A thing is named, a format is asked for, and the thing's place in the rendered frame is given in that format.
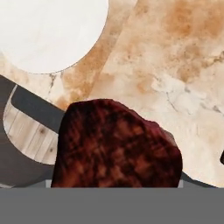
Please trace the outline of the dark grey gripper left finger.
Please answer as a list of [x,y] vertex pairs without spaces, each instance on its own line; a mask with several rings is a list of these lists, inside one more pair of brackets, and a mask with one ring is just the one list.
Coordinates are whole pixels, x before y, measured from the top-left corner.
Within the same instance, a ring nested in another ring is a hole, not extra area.
[[46,187],[46,182],[51,180],[53,177],[53,173],[51,171],[45,172],[39,177],[29,180],[26,183],[20,184],[17,188],[26,188],[26,187]]

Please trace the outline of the dark red brown steak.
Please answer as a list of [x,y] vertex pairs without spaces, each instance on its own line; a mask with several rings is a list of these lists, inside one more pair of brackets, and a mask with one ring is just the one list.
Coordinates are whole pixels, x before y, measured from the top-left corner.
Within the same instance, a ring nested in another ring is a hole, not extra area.
[[53,187],[176,187],[174,137],[118,101],[71,104],[59,128]]

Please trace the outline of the white round plate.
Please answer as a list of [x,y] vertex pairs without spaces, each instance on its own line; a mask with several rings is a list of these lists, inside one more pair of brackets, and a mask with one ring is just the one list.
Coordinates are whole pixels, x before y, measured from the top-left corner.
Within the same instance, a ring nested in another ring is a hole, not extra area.
[[0,52],[32,74],[62,71],[102,34],[109,0],[0,0]]

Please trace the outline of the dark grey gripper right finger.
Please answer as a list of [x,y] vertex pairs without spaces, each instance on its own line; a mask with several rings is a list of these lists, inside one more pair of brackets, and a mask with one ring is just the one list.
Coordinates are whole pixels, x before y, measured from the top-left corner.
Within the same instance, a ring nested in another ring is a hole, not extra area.
[[181,174],[181,178],[180,178],[180,181],[178,183],[178,188],[184,188],[184,187],[190,187],[190,186],[214,188],[213,185],[209,185],[209,184],[203,183],[201,181],[192,179],[187,174],[185,174],[183,172]]

